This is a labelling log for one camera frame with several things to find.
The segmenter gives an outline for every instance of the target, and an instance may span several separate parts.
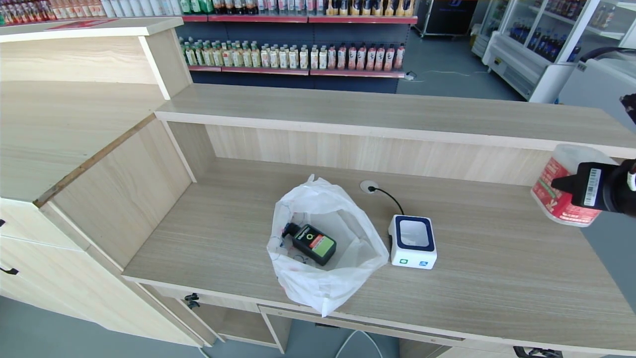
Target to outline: white plastic bag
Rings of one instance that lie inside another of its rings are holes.
[[[293,247],[289,236],[281,237],[289,222],[310,224],[336,241],[336,252],[325,266]],[[322,178],[314,181],[314,175],[276,203],[267,252],[287,297],[313,307],[323,317],[353,296],[389,260],[365,212],[341,187]]]

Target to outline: counter drawer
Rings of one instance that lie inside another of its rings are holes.
[[[161,295],[166,297],[173,297],[176,299],[183,299],[187,295],[192,294],[192,291],[185,291],[180,289],[171,289],[168,287],[153,286]],[[248,311],[260,313],[256,303],[243,301],[241,299],[232,299],[226,297],[213,296],[210,294],[201,294],[197,292],[199,299],[197,302],[212,304],[214,306],[233,308],[235,310]]]

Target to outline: glass door refrigerator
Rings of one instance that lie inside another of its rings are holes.
[[[554,103],[581,54],[636,46],[636,1],[511,1],[482,61],[529,102]]]
[[[473,44],[472,50],[475,55],[483,57],[493,31],[498,30],[499,25],[501,25],[501,20],[504,18],[508,3],[509,0],[494,0],[489,2],[486,16],[484,16],[481,22],[481,30]]]

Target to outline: red label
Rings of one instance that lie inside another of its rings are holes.
[[[571,175],[559,162],[550,158],[541,176],[532,187],[532,192],[539,198],[545,209],[554,217],[569,222],[589,224],[600,213],[600,210],[582,208],[571,204],[572,194],[554,189],[552,179]]]
[[[50,30],[64,30],[64,29],[84,29],[86,27],[93,27],[101,24],[106,24],[107,22],[116,21],[116,18],[110,18],[107,20],[87,20],[87,21],[75,21],[70,24],[59,25],[55,27],[51,27],[50,29],[46,29],[45,31]]]

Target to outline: refrigerator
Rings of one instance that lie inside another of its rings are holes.
[[[582,56],[557,101],[600,108],[636,133],[636,50],[607,47]]]
[[[636,0],[510,0],[482,62],[527,101],[554,103],[581,54],[636,48]]]
[[[499,29],[501,20],[504,18],[509,0],[494,0],[489,2],[486,15],[481,22],[481,29],[472,47],[475,55],[483,57],[492,33]]]

